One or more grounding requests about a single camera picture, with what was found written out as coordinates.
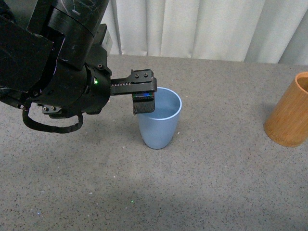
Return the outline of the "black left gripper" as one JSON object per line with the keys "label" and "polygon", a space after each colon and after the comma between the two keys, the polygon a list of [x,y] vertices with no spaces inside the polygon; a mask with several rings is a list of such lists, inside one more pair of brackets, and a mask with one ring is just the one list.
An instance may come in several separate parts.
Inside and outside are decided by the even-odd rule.
{"label": "black left gripper", "polygon": [[23,118],[29,117],[32,103],[47,108],[45,114],[51,118],[97,115],[110,96],[124,94],[132,94],[134,115],[155,110],[157,81],[150,69],[133,70],[128,77],[118,79],[111,79],[111,70],[102,64],[86,63],[81,70],[65,63],[44,68],[26,64],[14,70]]}

